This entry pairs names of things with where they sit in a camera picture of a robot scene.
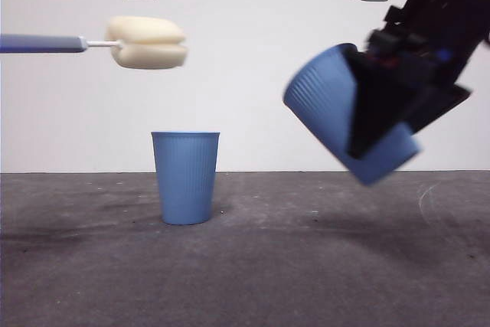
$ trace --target sponge brush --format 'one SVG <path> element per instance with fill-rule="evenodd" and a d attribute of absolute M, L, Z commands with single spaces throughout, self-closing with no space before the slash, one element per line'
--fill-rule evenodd
<path fill-rule="evenodd" d="M 371 185 L 419 152 L 412 131 L 399 123 L 362 159 L 348 154 L 357 83 L 343 51 L 352 44 L 324 51 L 292 79 L 284 103 L 313 135 L 363 184 Z"/>
<path fill-rule="evenodd" d="M 111 48 L 121 67 L 168 69 L 185 62 L 188 49 L 179 43 L 184 32 L 173 22 L 150 17 L 117 16 L 109 21 L 106 40 L 121 41 Z"/>

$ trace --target blue plastic cup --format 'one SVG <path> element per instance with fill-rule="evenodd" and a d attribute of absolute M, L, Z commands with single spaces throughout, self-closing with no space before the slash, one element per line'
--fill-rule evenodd
<path fill-rule="evenodd" d="M 218 132 L 152 132 L 162 219 L 200 224 L 211 218 Z"/>
<path fill-rule="evenodd" d="M 311 133 L 365 185 L 381 180 L 420 148 L 406 123 L 398 123 L 361 159 L 348 154 L 358 84 L 344 52 L 332 47 L 307 63 L 289 83 L 284 103 Z"/>

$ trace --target black mechanical part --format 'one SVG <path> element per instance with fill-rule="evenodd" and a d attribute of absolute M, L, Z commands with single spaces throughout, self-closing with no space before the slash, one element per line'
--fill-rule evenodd
<path fill-rule="evenodd" d="M 468 98 L 455 82 L 488 40 L 490 0 L 407 0 L 385 21 L 366 53 L 346 56 L 358 82 L 349 146 L 355 158 L 396 124 L 418 132 Z"/>

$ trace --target concrete floor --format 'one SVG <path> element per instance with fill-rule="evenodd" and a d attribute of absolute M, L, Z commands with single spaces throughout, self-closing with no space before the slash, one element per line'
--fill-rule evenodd
<path fill-rule="evenodd" d="M 248 325 L 488 327 L 490 172 L 222 173 L 189 227 L 153 174 L 2 175 L 2 326 Z"/>

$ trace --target brush handle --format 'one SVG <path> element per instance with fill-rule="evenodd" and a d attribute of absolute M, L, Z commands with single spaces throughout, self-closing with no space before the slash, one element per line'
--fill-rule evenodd
<path fill-rule="evenodd" d="M 0 53 L 81 53 L 87 48 L 78 36 L 0 34 Z"/>

